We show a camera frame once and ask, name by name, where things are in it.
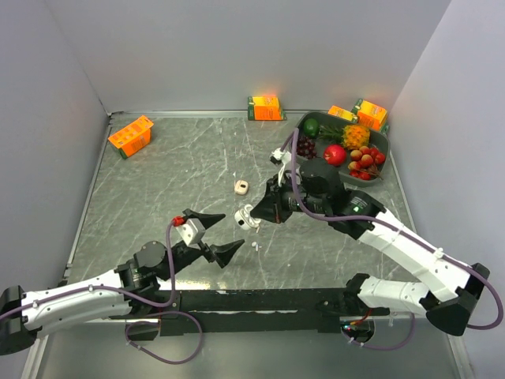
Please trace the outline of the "white earbud charging case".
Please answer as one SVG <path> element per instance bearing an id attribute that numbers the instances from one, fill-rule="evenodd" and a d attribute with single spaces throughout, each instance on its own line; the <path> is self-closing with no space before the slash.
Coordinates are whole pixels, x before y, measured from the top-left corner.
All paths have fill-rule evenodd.
<path id="1" fill-rule="evenodd" d="M 234 213 L 235 223 L 244 231 L 256 230 L 260 226 L 260 219 L 251 216 L 252 205 L 244 205 Z"/>

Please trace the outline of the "red lychee bunch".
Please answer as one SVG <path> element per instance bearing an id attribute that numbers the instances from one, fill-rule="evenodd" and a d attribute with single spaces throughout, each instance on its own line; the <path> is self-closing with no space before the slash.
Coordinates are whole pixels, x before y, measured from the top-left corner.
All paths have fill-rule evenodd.
<path id="1" fill-rule="evenodd" d="M 364 181 L 381 177 L 381 167 L 385 164 L 386 155 L 378 148 L 361 146 L 350 152 L 348 170 L 350 176 Z"/>

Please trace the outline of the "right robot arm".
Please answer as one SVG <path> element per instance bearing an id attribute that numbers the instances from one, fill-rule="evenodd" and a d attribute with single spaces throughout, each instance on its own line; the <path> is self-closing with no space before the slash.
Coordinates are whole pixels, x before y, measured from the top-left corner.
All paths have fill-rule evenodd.
<path id="1" fill-rule="evenodd" d="M 363 314 L 387 308 L 424 316 L 440 331 L 462 336 L 483 289 L 489 270 L 447 256 L 406 227 L 378 200 L 360 190 L 346 189 L 338 170 L 324 159 L 298 166 L 288 152 L 277 150 L 270 160 L 279 171 L 266 182 L 263 199 L 251 216 L 284 223 L 294 212 L 324 221 L 334 230 L 371 246 L 415 277 L 413 282 L 355 275 L 346 285 L 346 308 Z"/>

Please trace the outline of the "dark grey fruit tray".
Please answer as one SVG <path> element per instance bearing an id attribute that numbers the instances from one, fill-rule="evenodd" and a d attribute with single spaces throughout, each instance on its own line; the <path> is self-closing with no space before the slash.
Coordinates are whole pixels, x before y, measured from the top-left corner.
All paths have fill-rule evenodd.
<path id="1" fill-rule="evenodd" d="M 329 115 L 328 113 L 323 113 L 321 111 L 310 111 L 310 112 L 306 113 L 296 125 L 296 127 L 299 129 L 298 138 L 305 136 L 303 133 L 303 124 L 307 118 L 314 118 L 315 120 L 317 120 L 318 123 L 320 124 L 320 127 L 321 126 L 343 127 L 346 125 L 353 124 L 353 123 L 347 122 L 344 119 Z M 370 131 L 371 131 L 371 135 L 370 135 L 369 142 L 368 142 L 367 146 L 369 146 L 370 148 L 371 147 L 378 148 L 387 157 L 389 154 L 389 150 L 390 150 L 390 142 L 387 139 L 386 135 L 384 135 L 380 132 L 377 132 L 373 129 L 370 129 Z M 319 134 L 316 138 L 313 138 L 313 139 L 316 141 L 317 155 L 315 158 L 322 158 L 324 160 L 324 162 L 327 163 L 326 160 L 323 158 L 324 150 L 328 145 L 335 144 L 335 143 L 320 139 Z M 350 152 L 352 150 L 347 150 L 347 149 L 345 149 L 345 150 L 346 150 L 346 154 L 347 154 L 346 162 L 344 164 L 342 164 L 341 166 L 336 167 L 339 170 L 339 174 L 340 174 L 340 178 L 341 178 L 342 182 L 348 183 L 353 186 L 358 186 L 358 187 L 370 187 L 370 186 L 374 186 L 375 184 L 380 182 L 380 180 L 382 179 L 382 176 L 380 178 L 376 178 L 371 181 L 364 181 L 359 178 L 351 177 L 350 172 L 347 167 L 348 167 L 348 164 L 350 163 Z M 306 159 L 306 158 L 303 158 L 303 157 L 297 155 L 297 163 L 303 163 L 307 160 L 310 160 L 310 159 Z"/>

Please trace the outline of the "orange juice carton middle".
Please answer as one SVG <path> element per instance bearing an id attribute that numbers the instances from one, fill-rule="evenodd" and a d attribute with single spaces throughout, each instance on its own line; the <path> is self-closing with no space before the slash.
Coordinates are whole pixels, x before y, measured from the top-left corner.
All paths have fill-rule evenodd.
<path id="1" fill-rule="evenodd" d="M 282 121 L 286 113 L 277 96 L 249 96 L 247 117 L 249 121 Z"/>

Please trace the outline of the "pink earbud charging case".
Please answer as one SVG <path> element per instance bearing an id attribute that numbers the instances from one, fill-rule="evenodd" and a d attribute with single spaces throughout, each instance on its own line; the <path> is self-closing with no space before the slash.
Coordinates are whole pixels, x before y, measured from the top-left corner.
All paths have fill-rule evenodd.
<path id="1" fill-rule="evenodd" d="M 234 183 L 234 192 L 239 196 L 245 196 L 249 191 L 249 183 L 246 180 L 237 180 Z"/>

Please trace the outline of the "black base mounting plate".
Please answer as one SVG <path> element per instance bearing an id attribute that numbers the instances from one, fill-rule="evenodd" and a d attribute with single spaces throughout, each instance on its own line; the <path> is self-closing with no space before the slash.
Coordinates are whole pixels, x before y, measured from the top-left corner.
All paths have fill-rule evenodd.
<path id="1" fill-rule="evenodd" d="M 191 314 L 206 333 L 339 333 L 343 319 L 390 313 L 386 308 L 370 311 L 356 294 L 344 288 L 183 290 L 171 309 Z"/>

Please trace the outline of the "aluminium rail frame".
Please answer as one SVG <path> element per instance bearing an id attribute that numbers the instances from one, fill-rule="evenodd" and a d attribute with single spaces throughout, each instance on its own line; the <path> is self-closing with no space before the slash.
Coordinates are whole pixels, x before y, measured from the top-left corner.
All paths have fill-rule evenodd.
<path id="1" fill-rule="evenodd" d="M 77 225 L 77 231 L 73 239 L 73 244 L 71 246 L 71 250 L 69 252 L 69 256 L 67 262 L 65 263 L 65 268 L 62 274 L 62 278 L 67 280 L 71 273 L 71 269 L 73 267 L 73 261 L 75 257 L 75 253 L 77 251 L 78 242 L 80 240 L 80 235 L 82 232 L 82 228 L 84 225 L 84 221 L 88 212 L 89 204 L 92 199 L 92 193 L 95 188 L 96 179 L 99 173 L 99 169 L 103 160 L 103 155 L 107 146 L 107 138 L 110 135 L 111 131 L 111 119 L 113 118 L 112 114 L 109 113 L 107 115 L 107 126 L 103 135 L 102 144 L 99 150 L 99 155 L 96 161 L 95 169 L 92 174 L 92 179 L 90 181 L 88 192 L 85 198 L 84 207 L 82 213 L 79 218 L 79 223 Z M 41 366 L 44 351 L 46 350 L 47 343 L 49 340 L 49 336 L 44 336 L 42 339 L 37 339 L 35 343 L 30 347 L 28 351 L 28 357 L 25 361 L 24 368 L 21 374 L 21 379 L 36 379 L 39 368 Z"/>

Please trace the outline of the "small pineapple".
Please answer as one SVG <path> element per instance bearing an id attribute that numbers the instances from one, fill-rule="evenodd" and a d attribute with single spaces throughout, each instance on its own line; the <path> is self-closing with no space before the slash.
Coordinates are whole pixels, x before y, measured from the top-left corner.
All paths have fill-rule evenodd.
<path id="1" fill-rule="evenodd" d="M 346 125 L 343 127 L 321 126 L 319 138 L 340 144 L 344 149 L 355 150 L 367 146 L 371 131 L 366 126 Z"/>

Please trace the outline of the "green lime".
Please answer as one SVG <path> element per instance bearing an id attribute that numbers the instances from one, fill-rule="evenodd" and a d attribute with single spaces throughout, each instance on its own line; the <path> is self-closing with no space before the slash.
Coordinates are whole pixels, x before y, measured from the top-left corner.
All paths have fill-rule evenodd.
<path id="1" fill-rule="evenodd" d="M 303 124 L 303 133 L 306 137 L 316 138 L 320 131 L 320 124 L 314 118 L 307 118 Z"/>

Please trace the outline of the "orange carton behind tray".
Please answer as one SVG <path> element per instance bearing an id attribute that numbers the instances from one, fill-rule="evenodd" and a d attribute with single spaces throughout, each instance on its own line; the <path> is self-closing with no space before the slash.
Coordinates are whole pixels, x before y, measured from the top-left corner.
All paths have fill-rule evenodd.
<path id="1" fill-rule="evenodd" d="M 329 115 L 344 119 L 349 123 L 356 124 L 358 122 L 358 117 L 354 113 L 335 105 L 331 106 L 327 113 Z"/>

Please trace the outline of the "orange juice carton left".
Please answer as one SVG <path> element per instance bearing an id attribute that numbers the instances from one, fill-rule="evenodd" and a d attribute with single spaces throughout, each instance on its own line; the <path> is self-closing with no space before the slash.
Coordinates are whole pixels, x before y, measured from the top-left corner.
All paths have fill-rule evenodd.
<path id="1" fill-rule="evenodd" d="M 108 141 L 123 159 L 128 159 L 150 144 L 154 122 L 145 115 L 112 133 Z"/>

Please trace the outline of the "orange juice carton right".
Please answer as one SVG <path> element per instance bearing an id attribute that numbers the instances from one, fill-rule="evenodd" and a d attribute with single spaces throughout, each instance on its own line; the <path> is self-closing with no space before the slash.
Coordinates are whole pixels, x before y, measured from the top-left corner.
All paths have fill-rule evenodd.
<path id="1" fill-rule="evenodd" d="M 367 126 L 369 129 L 380 133 L 387 133 L 389 129 L 387 122 L 389 112 L 386 108 L 365 99 L 358 99 L 351 112 L 357 116 L 360 125 Z"/>

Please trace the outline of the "red apple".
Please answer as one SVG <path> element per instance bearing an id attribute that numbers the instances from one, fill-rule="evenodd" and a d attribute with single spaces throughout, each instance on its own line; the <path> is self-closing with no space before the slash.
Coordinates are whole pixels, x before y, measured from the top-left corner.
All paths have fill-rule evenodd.
<path id="1" fill-rule="evenodd" d="M 334 167 L 339 167 L 346 162 L 346 150 L 338 144 L 328 145 L 323 153 L 326 162 Z"/>

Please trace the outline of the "orange juice carton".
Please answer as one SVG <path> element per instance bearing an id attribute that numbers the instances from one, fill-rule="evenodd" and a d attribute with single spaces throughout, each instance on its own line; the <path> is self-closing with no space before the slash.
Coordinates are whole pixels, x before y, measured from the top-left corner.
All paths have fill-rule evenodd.
<path id="1" fill-rule="evenodd" d="M 357 116 L 360 125 L 367 126 L 369 129 L 380 133 L 387 133 L 389 129 L 387 122 L 389 112 L 386 108 L 365 99 L 358 99 L 351 112 Z"/>
<path id="2" fill-rule="evenodd" d="M 277 96 L 249 96 L 247 117 L 249 121 L 282 121 L 286 113 Z"/>
<path id="3" fill-rule="evenodd" d="M 154 122 L 145 115 L 112 133 L 108 141 L 123 159 L 128 159 L 150 144 Z"/>

